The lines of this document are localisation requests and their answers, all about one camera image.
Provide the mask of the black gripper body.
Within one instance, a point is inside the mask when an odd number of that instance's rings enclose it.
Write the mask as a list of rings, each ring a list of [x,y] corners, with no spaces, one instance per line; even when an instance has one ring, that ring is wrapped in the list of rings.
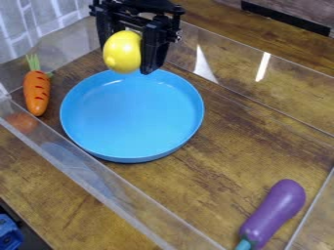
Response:
[[[168,41],[181,40],[181,16],[185,8],[170,0],[91,0],[90,14],[109,13],[113,16],[114,33],[126,27],[144,31],[150,20],[142,14],[154,14],[168,30]]]

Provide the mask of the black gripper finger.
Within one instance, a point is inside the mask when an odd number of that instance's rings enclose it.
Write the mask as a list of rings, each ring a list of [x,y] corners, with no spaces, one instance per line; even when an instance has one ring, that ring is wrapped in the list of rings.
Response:
[[[109,13],[97,14],[97,31],[99,44],[105,46],[108,39],[114,34],[113,16]]]
[[[141,41],[141,73],[148,75],[164,64],[168,56],[170,42],[164,23],[152,21],[142,33]]]

